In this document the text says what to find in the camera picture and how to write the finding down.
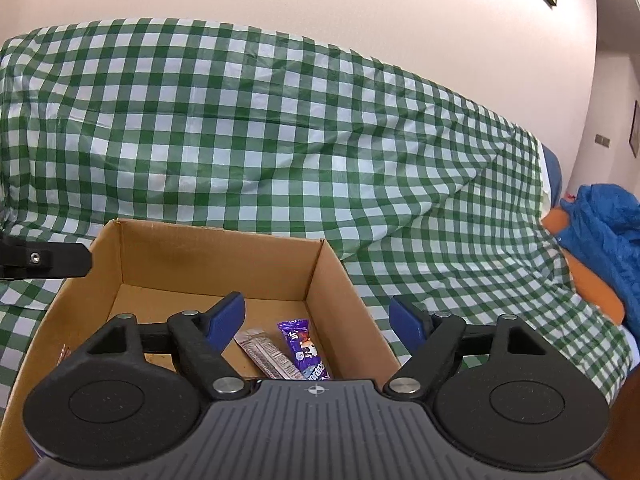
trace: white wall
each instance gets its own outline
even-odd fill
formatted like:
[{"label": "white wall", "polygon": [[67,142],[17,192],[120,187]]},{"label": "white wall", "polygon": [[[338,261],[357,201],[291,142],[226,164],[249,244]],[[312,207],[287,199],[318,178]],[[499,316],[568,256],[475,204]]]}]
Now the white wall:
[{"label": "white wall", "polygon": [[[633,156],[629,134],[640,86],[626,54],[598,52],[584,136],[567,191],[582,184],[609,182],[634,192],[640,159]],[[609,148],[594,142],[596,134],[611,139]]]},{"label": "white wall", "polygon": [[398,64],[515,121],[571,173],[596,45],[596,0],[0,0],[0,40],[101,18],[203,18],[308,36]]}]

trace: crosshair marking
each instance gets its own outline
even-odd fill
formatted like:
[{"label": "crosshair marking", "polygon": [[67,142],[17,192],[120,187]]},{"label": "crosshair marking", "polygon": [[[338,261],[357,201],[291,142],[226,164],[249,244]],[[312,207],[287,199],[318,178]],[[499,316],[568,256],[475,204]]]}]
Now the crosshair marking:
[{"label": "crosshair marking", "polygon": [[318,396],[324,394],[326,388],[320,386],[320,384],[314,384],[312,387],[306,389],[311,395]]}]

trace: circular pad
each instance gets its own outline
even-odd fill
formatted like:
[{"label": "circular pad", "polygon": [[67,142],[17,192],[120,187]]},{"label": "circular pad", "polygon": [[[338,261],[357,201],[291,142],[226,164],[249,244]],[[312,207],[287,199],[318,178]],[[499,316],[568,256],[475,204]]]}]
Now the circular pad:
[{"label": "circular pad", "polygon": [[521,424],[543,424],[564,410],[562,395],[536,381],[501,384],[491,392],[490,402],[496,413]]},{"label": "circular pad", "polygon": [[96,381],[81,386],[69,399],[69,409],[85,422],[119,422],[136,413],[145,394],[125,381]]},{"label": "circular pad", "polygon": [[607,401],[569,364],[539,361],[512,356],[457,373],[436,394],[436,418],[461,449],[498,467],[546,471],[586,460],[607,428]]},{"label": "circular pad", "polygon": [[41,454],[110,468],[171,449],[199,415],[200,398],[185,378],[144,361],[100,356],[54,370],[27,397],[23,420]]}]

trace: cardboard box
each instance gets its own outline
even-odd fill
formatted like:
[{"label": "cardboard box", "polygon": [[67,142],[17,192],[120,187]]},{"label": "cardboard box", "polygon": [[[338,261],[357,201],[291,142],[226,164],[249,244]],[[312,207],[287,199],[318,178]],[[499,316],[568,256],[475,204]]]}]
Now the cardboard box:
[{"label": "cardboard box", "polygon": [[[22,426],[31,389],[65,346],[82,344],[109,318],[132,312],[163,322],[207,310],[233,290],[246,299],[245,328],[263,328],[286,351],[276,323],[308,318],[334,378],[382,385],[399,368],[382,334],[324,240],[282,238],[157,222],[116,220],[92,244],[94,268],[65,282],[27,352],[0,427],[0,480],[14,480],[35,455]],[[232,341],[223,353],[244,377],[260,370]],[[171,367],[168,356],[149,358]]]}]

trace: black bracket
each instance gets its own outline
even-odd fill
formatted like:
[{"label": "black bracket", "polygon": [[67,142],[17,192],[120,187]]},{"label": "black bracket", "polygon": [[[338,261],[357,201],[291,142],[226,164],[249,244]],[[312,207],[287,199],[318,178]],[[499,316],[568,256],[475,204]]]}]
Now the black bracket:
[{"label": "black bracket", "polygon": [[[389,311],[392,329],[412,357],[383,387],[388,396],[399,400],[421,400],[432,405],[434,393],[460,370],[465,356],[488,355],[484,371],[517,366],[523,355],[532,368],[562,367],[585,388],[596,390],[569,361],[558,360],[553,346],[525,321],[505,314],[495,325],[468,325],[448,312],[430,314],[418,309],[402,296],[392,299]],[[394,388],[396,379],[411,379],[413,387]]]},{"label": "black bracket", "polygon": [[[117,314],[31,391],[26,431],[36,447],[87,467],[123,466],[169,449],[212,402],[251,393],[221,350],[243,322],[238,292],[166,323],[139,325],[133,314]],[[149,363],[149,353],[170,354],[178,373]]]},{"label": "black bracket", "polygon": [[82,244],[27,242],[0,234],[0,281],[86,276],[92,258]]}]

